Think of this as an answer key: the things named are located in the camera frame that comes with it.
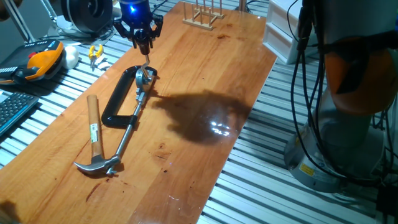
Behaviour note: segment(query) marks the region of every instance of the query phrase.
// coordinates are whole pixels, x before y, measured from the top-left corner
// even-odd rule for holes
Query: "claw hammer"
[[[101,121],[100,111],[98,109],[98,100],[96,95],[87,96],[88,103],[88,123],[90,125],[91,139],[91,164],[83,165],[74,162],[80,172],[88,175],[98,174],[106,171],[121,162],[119,156],[113,156],[110,159],[104,159],[104,151],[102,147]]]

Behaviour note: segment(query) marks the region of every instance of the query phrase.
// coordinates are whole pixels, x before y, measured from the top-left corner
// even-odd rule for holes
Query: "white box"
[[[263,44],[276,54],[284,63],[293,63],[297,58],[297,41],[293,38],[287,23],[287,10],[294,0],[270,0],[266,30]],[[289,11],[289,22],[292,32],[297,37],[297,26],[302,1],[297,1]],[[317,43],[317,37],[312,30],[308,45]],[[307,47],[305,56],[318,52],[316,47]]]

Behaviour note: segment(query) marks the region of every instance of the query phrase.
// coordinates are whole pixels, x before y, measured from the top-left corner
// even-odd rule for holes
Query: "hammer head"
[[[84,174],[95,175],[99,173],[106,173],[111,166],[119,164],[121,162],[119,156],[113,156],[110,159],[104,159],[101,155],[97,155],[91,158],[90,165],[82,165],[77,162],[74,164],[77,166],[78,170]]]

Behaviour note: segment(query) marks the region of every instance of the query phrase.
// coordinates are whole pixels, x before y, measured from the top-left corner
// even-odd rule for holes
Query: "wood grain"
[[[92,178],[86,97],[103,111],[122,72],[144,63],[123,55],[38,138],[0,170],[0,204],[22,223],[195,223],[275,60],[262,45],[266,20],[223,11],[211,32],[182,24],[183,4],[164,18],[151,49],[158,69],[119,175]],[[119,114],[131,114],[135,88]],[[106,157],[124,130],[103,128]]]

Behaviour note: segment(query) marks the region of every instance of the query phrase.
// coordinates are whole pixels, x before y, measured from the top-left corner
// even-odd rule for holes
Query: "yellow sticker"
[[[312,169],[311,167],[305,165],[304,163],[301,164],[300,170],[303,171],[304,173],[310,175],[311,177],[313,176],[314,169]]]

